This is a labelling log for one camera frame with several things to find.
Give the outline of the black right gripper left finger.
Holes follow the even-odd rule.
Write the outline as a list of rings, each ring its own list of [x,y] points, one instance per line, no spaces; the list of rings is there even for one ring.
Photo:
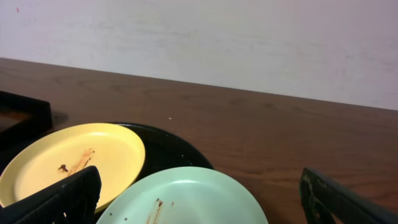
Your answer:
[[[101,178],[89,166],[1,209],[1,224],[94,223]]]

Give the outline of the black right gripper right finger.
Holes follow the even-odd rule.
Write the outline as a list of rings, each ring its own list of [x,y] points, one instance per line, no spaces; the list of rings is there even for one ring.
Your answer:
[[[314,169],[304,168],[299,194],[308,223],[395,224],[397,215]]]

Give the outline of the yellow plastic plate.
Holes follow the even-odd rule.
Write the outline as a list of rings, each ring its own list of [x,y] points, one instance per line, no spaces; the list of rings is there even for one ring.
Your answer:
[[[65,128],[31,143],[8,163],[1,174],[1,205],[95,166],[101,179],[95,211],[100,212],[137,179],[145,158],[141,138],[123,126],[90,123]]]

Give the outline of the pale green plastic plate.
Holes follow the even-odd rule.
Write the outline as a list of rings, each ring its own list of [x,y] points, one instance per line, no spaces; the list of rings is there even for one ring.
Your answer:
[[[201,167],[177,167],[132,184],[98,224],[266,224],[254,196],[230,176]]]

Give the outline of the rectangular black water tray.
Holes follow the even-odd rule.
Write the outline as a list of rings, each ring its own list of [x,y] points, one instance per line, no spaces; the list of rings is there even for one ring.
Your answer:
[[[10,123],[1,125],[1,150],[38,136],[52,128],[50,103],[1,91],[1,117]]]

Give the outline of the round black tray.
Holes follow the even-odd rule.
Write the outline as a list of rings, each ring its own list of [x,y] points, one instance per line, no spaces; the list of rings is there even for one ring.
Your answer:
[[[173,133],[144,124],[123,122],[116,124],[135,132],[144,143],[146,158],[136,181],[175,167],[213,168],[197,148]]]

